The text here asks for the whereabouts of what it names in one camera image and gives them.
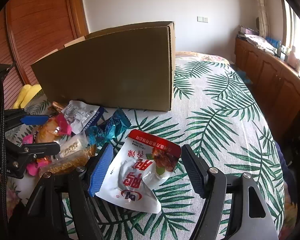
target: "wooden door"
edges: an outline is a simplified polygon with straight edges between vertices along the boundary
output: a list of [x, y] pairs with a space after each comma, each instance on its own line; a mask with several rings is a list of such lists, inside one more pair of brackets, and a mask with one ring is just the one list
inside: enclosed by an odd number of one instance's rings
[[270, 55], [262, 54], [257, 68], [260, 69], [260, 76], [255, 86], [255, 98], [267, 119], [278, 93], [278, 82], [282, 67]]
[[[7, 39], [4, 9], [0, 12], [0, 63], [12, 64], [13, 56]], [[22, 79], [16, 67], [13, 67], [3, 82], [4, 107], [10, 109], [23, 86]]]
[[9, 0], [8, 34], [25, 83], [38, 81], [31, 64], [77, 38], [69, 0]]
[[235, 39], [235, 65], [240, 68], [242, 71], [245, 71], [245, 55], [246, 55], [246, 46], [243, 40]]
[[248, 44], [246, 51], [246, 69], [247, 76], [253, 84], [258, 83], [261, 68], [259, 66], [259, 60], [261, 59], [261, 52], [251, 44]]
[[300, 80], [283, 69], [279, 77], [278, 93], [269, 114], [269, 127], [274, 139], [279, 140], [289, 128], [300, 109]]

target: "red and white package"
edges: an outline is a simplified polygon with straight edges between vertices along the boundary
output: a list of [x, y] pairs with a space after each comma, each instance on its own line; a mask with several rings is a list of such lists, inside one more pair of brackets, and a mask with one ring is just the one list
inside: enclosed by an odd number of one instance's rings
[[159, 213], [161, 204], [152, 190], [170, 177], [180, 155], [179, 145], [132, 130], [96, 196], [127, 209]]

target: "bed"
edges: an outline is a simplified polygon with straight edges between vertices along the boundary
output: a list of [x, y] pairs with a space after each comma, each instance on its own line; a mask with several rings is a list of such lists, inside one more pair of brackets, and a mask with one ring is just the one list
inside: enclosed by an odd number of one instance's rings
[[[43, 91], [27, 105], [31, 114], [51, 114], [51, 104]], [[106, 108], [102, 119], [115, 109]], [[132, 123], [140, 129], [180, 145], [190, 144], [195, 153], [225, 174], [250, 172], [264, 196], [277, 231], [284, 216], [284, 185], [278, 153], [268, 125], [254, 98], [229, 62], [218, 56], [193, 52], [176, 55], [172, 109], [169, 112], [124, 109]], [[23, 125], [6, 133], [7, 139], [21, 144], [32, 127]], [[130, 130], [112, 141], [118, 152]], [[9, 179], [26, 204], [37, 179], [29, 175], [21, 180]], [[178, 163], [173, 175], [154, 190], [162, 205], [159, 214], [132, 212], [98, 201], [99, 225], [105, 239], [189, 239], [200, 215], [196, 207], [203, 205], [192, 189], [185, 168]], [[76, 239], [69, 200], [64, 213], [68, 233]], [[227, 227], [231, 195], [227, 194], [218, 239]]]

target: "brown snack package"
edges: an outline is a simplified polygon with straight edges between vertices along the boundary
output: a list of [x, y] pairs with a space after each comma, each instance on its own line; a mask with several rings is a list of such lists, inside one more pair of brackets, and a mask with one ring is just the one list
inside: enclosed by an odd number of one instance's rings
[[53, 101], [52, 107], [58, 112], [61, 113], [61, 111], [66, 108], [67, 105], [59, 104], [58, 102]]
[[51, 163], [39, 169], [39, 178], [50, 171], [55, 175], [67, 174], [73, 171], [78, 166], [84, 166], [88, 160], [95, 156], [96, 146], [92, 145], [83, 150], [77, 151], [65, 158], [58, 160], [57, 162]]

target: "cabinet door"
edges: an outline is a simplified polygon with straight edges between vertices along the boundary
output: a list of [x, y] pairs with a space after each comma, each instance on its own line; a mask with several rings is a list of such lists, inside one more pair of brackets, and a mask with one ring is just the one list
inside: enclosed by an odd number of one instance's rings
[[235, 53], [235, 65], [241, 70], [245, 71], [244, 60], [245, 60], [246, 48], [242, 40], [240, 39], [235, 40], [234, 53]]
[[259, 61], [261, 59], [261, 52], [249, 44], [246, 51], [246, 67], [245, 72], [253, 84], [258, 83], [258, 78], [260, 75]]
[[255, 86], [255, 97], [265, 118], [268, 118], [273, 100], [278, 93], [278, 82], [282, 67], [270, 55], [262, 55], [258, 64], [260, 76]]
[[279, 77], [278, 94], [269, 116], [274, 139], [280, 140], [300, 109], [300, 79], [287, 69]]

